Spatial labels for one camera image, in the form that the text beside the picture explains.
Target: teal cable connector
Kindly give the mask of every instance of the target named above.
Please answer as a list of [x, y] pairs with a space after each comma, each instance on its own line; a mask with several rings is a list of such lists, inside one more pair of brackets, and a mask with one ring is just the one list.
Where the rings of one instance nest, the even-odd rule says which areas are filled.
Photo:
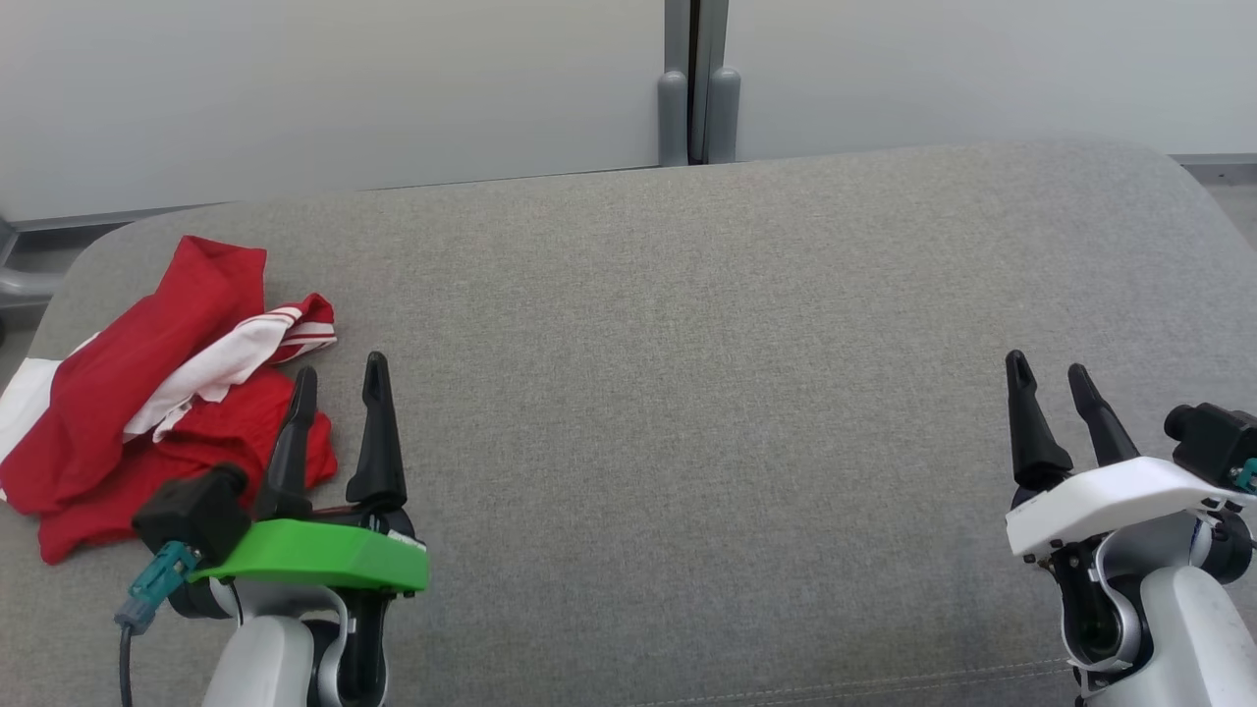
[[1244, 462], [1243, 468], [1239, 469], [1239, 476], [1236, 477], [1236, 486], [1248, 493], [1257, 493], [1257, 459]]
[[157, 608], [196, 569], [200, 554], [182, 542], [170, 541], [153, 556], [127, 590], [129, 598], [113, 614], [119, 626], [131, 626], [132, 635], [142, 635], [153, 623]]

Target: robotic arm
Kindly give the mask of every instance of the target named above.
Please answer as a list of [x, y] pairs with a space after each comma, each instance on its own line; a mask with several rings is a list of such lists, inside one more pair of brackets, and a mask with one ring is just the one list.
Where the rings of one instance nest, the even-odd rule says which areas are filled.
[[1100, 468], [1072, 474], [1035, 399], [1021, 351], [1006, 360], [1013, 479], [1012, 552], [1061, 590], [1061, 635], [1090, 707], [1257, 703], [1257, 647], [1223, 584], [1253, 542], [1257, 419], [1209, 404], [1165, 420], [1173, 462], [1140, 455], [1086, 369], [1070, 387]]
[[[313, 509], [303, 493], [305, 440], [317, 409], [317, 379], [305, 367], [297, 375], [253, 520], [234, 498], [244, 477], [230, 467], [163, 486], [133, 518], [158, 556], [155, 565], [171, 548], [180, 564], [196, 564], [195, 571], [173, 575], [173, 609], [185, 618], [236, 623], [206, 707], [378, 707], [387, 698], [385, 615], [398, 595], [427, 586], [427, 548], [402, 508], [406, 481], [382, 353], [367, 359], [365, 377], [367, 419], [347, 506]], [[138, 594], [132, 587], [133, 598], [156, 584], [143, 580]], [[147, 599], [151, 604], [153, 596]], [[310, 618], [316, 611], [336, 619]], [[124, 606], [116, 616], [123, 625], [123, 658], [129, 633], [147, 628], [131, 618], [142, 613]], [[128, 707], [124, 660], [122, 668]]]

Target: red cloth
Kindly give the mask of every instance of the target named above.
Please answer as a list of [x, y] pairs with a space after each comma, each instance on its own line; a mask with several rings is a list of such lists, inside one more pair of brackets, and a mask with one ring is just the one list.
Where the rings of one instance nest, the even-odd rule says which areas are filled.
[[[40, 556], [54, 565], [80, 543], [133, 537], [131, 517], [157, 487], [168, 479], [200, 476], [220, 462], [231, 462], [249, 476], [240, 501], [251, 509], [292, 394], [292, 380], [261, 367], [234, 386], [222, 403], [194, 403], [160, 443], [153, 444], [147, 435], [128, 442], [122, 463], [104, 483], [63, 511], [43, 516]], [[305, 447], [307, 488], [336, 474], [331, 434], [331, 420], [318, 413]]]
[[[48, 409], [0, 463], [9, 503], [40, 515], [44, 561], [132, 537], [131, 517], [162, 483], [220, 462], [249, 476], [241, 503], [251, 508], [293, 391], [283, 374], [263, 366], [221, 403], [195, 398], [158, 443], [145, 434], [123, 444], [123, 429], [178, 366], [263, 315], [265, 262], [265, 250], [184, 237], [157, 291], [58, 366]], [[272, 361], [334, 341], [331, 306], [318, 294], [303, 304], [318, 316], [293, 326]], [[331, 421], [319, 413], [307, 487], [334, 473]]]
[[266, 252], [184, 237], [157, 291], [57, 369], [44, 415], [0, 464], [20, 513], [52, 513], [122, 459], [122, 428], [166, 377], [263, 311]]

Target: seam stitching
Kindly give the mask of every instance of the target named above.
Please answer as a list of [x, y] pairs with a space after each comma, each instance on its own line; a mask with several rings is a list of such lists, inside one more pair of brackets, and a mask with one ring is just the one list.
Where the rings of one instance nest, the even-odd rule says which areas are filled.
[[933, 683], [933, 684], [921, 684], [921, 686], [914, 686], [914, 687], [900, 687], [900, 688], [895, 688], [895, 689], [872, 689], [872, 691], [867, 691], [867, 692], [847, 692], [847, 693], [837, 693], [837, 694], [821, 694], [821, 696], [817, 696], [817, 697], [801, 697], [798, 699], [779, 699], [779, 701], [776, 701], [776, 702], [755, 702], [754, 704], [750, 704], [750, 707], [773, 707], [774, 704], [799, 704], [799, 703], [803, 703], [803, 702], [820, 702], [821, 699], [847, 699], [850, 697], [865, 697], [865, 696], [870, 696], [870, 694], [890, 694], [890, 693], [894, 693], [894, 692], [913, 692], [913, 691], [916, 691], [916, 689], [935, 689], [935, 688], [940, 688], [940, 687], [959, 687], [959, 686], [965, 686], [965, 684], [979, 684], [979, 683], [989, 683], [989, 682], [1016, 681], [1016, 679], [1023, 679], [1023, 678], [1033, 678], [1033, 677], [1038, 677], [1038, 676], [1055, 676], [1055, 674], [1067, 673], [1067, 672], [1070, 672], [1070, 671], [1066, 669], [1066, 668], [1058, 668], [1056, 671], [1041, 671], [1041, 672], [1037, 672], [1037, 673], [1022, 673], [1022, 674], [1016, 674], [1016, 676], [1002, 676], [1002, 677], [998, 677], [998, 678], [982, 678], [982, 679], [977, 679], [977, 681], [938, 682], [938, 683]]
[[773, 694], [789, 694], [793, 692], [810, 692], [813, 689], [835, 689], [842, 687], [872, 687], [876, 684], [892, 684], [908, 681], [924, 681], [931, 678], [948, 678], [957, 676], [965, 676], [973, 673], [989, 673], [993, 671], [1006, 671], [1012, 668], [1028, 668], [1031, 665], [1046, 665], [1048, 663], [1060, 663], [1065, 658], [1048, 658], [1046, 660], [1031, 660], [1029, 663], [1009, 663], [1007, 665], [991, 665], [989, 668], [969, 668], [967, 671], [950, 671], [943, 673], [929, 673], [925, 676], [906, 676], [899, 678], [882, 678], [875, 681], [851, 681], [851, 682], [835, 682], [826, 684], [816, 684], [810, 687], [783, 687], [781, 689], [763, 689], [752, 692], [734, 692], [729, 694], [714, 694], [710, 697], [686, 697], [683, 699], [665, 699], [662, 702], [635, 702], [632, 704], [625, 704], [623, 707], [665, 707], [672, 704], [701, 704], [704, 702], [724, 702], [729, 699], [745, 699], [753, 697], [769, 697]]

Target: gray cushion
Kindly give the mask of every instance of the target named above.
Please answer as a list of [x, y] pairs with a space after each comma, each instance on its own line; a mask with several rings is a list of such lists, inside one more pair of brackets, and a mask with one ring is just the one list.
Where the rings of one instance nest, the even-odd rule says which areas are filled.
[[[343, 470], [391, 360], [430, 591], [396, 704], [1060, 706], [1052, 580], [1009, 556], [1003, 355], [1094, 464], [1066, 366], [1145, 453], [1179, 403], [1257, 408], [1254, 253], [1182, 169], [1104, 142], [931, 147], [236, 204], [74, 264], [33, 355], [151, 292], [184, 233], [318, 291]], [[40, 564], [0, 512], [3, 702], [114, 704], [137, 542]], [[1257, 616], [1251, 581], [1234, 591]], [[166, 611], [137, 704], [197, 703], [226, 621]]]

